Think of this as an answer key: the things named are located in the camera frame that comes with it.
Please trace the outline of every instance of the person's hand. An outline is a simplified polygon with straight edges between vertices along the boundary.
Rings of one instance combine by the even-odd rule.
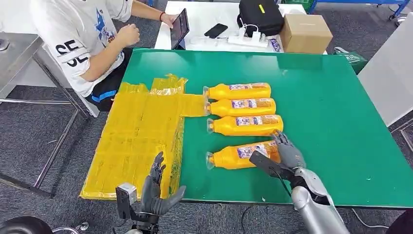
[[[162,14],[161,16],[161,21],[166,23],[169,28],[173,28],[172,23],[176,20],[178,15],[168,15],[168,14]]]
[[[160,152],[155,157],[152,167],[150,168],[149,176],[146,177],[142,188],[141,212],[158,216],[164,215],[172,206],[184,197],[186,186],[181,186],[178,191],[168,199],[160,198],[162,172],[166,167],[166,165],[161,167],[162,161],[164,161],[163,152]]]
[[[126,47],[138,43],[140,41],[139,36],[139,29],[135,24],[128,24],[119,30],[116,39]]]

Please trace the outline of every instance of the black phone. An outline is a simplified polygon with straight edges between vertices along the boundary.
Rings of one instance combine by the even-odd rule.
[[[210,38],[217,38],[223,31],[225,31],[228,26],[218,23],[217,25],[213,26],[209,29],[204,35]]]

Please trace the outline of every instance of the plastic bottle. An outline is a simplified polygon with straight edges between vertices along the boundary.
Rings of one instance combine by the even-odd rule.
[[[275,101],[272,98],[222,99],[217,102],[207,102],[206,114],[224,116],[259,116],[275,114]]]
[[[279,115],[265,116],[226,116],[206,121],[209,133],[216,132],[225,136],[269,136],[275,130],[282,131],[284,124]]]
[[[259,150],[262,154],[277,163],[281,162],[277,145],[273,140],[270,140],[247,145],[227,146],[216,153],[207,152],[206,166],[208,169],[212,169],[213,167],[223,167],[225,169],[255,167],[255,165],[249,161],[252,152],[255,150]]]
[[[271,87],[268,83],[251,84],[218,84],[215,87],[204,87],[204,96],[210,99],[246,99],[269,98]]]

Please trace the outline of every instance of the bottle cap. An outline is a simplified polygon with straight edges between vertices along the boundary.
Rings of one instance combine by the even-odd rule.
[[[208,170],[211,170],[214,167],[215,167],[214,154],[211,152],[207,152],[206,153],[206,168],[208,168]]]
[[[204,95],[205,99],[208,100],[208,98],[209,98],[209,88],[208,87],[204,86],[204,88],[202,90],[202,95]]]
[[[204,110],[205,116],[209,116],[211,114],[211,103],[205,102]]]
[[[213,133],[214,132],[214,120],[209,118],[206,120],[206,131],[208,133]]]

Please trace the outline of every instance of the black shorts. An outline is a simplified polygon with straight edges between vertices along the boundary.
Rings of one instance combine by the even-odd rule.
[[[115,68],[106,78],[94,86],[92,93],[85,99],[95,105],[100,111],[107,112],[112,107],[112,99],[119,90],[123,75],[132,55],[132,48],[124,48],[123,62]]]

